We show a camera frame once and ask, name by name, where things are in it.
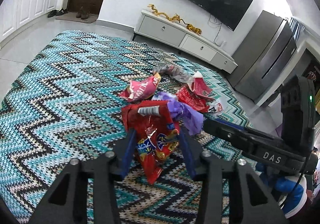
crocheted blanket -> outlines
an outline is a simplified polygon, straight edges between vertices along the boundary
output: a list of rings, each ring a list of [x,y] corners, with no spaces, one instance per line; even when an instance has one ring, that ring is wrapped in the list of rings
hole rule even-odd
[[[228,107],[219,117],[249,125],[247,116],[217,73],[178,55],[94,33],[58,34],[12,84],[0,110],[0,194],[20,223],[32,212],[71,158],[87,160],[112,150],[125,136],[118,96],[130,79],[143,80],[159,64],[171,63],[190,74],[200,71]],[[181,85],[163,76],[158,91],[175,93]],[[240,151],[202,132],[198,141],[220,158],[236,160]],[[188,177],[182,154],[175,151],[151,186],[133,161],[116,183],[117,203],[125,223],[190,223],[196,218],[200,182]],[[228,221],[228,185],[224,186],[223,221]],[[92,220],[92,197],[88,200]]]

screw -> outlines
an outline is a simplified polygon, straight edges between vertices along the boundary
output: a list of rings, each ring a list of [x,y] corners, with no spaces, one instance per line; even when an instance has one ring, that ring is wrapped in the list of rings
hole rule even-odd
[[[245,159],[242,159],[242,158],[238,159],[237,162],[238,162],[238,164],[240,164],[240,165],[242,165],[242,166],[244,166],[244,165],[247,164],[247,161],[246,161]]]
[[[206,150],[206,151],[203,151],[203,152],[202,152],[202,156],[203,156],[203,157],[210,157],[210,156],[211,156],[211,153],[210,153],[208,150]]]
[[[115,155],[115,153],[113,151],[108,151],[105,153],[106,157],[111,158]]]
[[[70,164],[71,165],[77,165],[79,163],[79,160],[76,158],[71,159]]]

golden tiger figurine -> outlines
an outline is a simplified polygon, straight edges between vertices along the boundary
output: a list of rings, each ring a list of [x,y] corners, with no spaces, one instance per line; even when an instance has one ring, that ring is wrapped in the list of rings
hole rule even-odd
[[[184,23],[185,25],[187,25],[187,29],[188,29],[189,31],[192,31],[192,32],[194,32],[194,33],[196,33],[196,34],[198,34],[198,35],[200,35],[200,34],[202,33],[202,31],[201,31],[200,28],[196,28],[196,27],[194,27],[194,26],[193,26],[192,24],[190,24],[190,23],[185,23],[184,20],[181,19],[178,14],[175,14],[172,18],[170,18],[166,13],[164,13],[164,12],[158,12],[158,10],[156,9],[156,7],[155,7],[154,4],[149,4],[148,7],[151,8],[151,10],[153,10],[152,13],[153,13],[154,15],[156,15],[156,16],[164,15],[167,20],[172,21],[172,22],[178,21],[178,22],[180,23],[180,21],[183,21],[183,23]]]

shoe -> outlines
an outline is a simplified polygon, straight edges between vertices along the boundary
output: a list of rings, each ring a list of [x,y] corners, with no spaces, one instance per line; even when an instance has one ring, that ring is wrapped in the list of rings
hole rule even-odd
[[[59,10],[57,13],[56,13],[56,16],[61,16],[61,15],[64,15],[64,14],[66,14],[66,13],[68,13],[68,11],[67,11],[67,9],[61,9],[61,10]]]
[[[86,20],[87,18],[89,18],[89,12],[86,12],[83,10],[83,13],[81,15],[81,19],[82,20]]]
[[[58,11],[58,10],[50,11],[49,14],[48,14],[48,18],[51,18],[51,17],[55,16],[56,13],[57,13],[57,11]]]
[[[76,18],[81,18],[81,15],[83,14],[83,7],[77,12]]]

gray refrigerator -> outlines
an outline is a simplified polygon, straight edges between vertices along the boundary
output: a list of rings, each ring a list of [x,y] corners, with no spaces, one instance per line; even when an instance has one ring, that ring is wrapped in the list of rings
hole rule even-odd
[[[238,67],[227,79],[235,90],[257,103],[277,79],[296,48],[288,22],[262,11],[232,55]]]

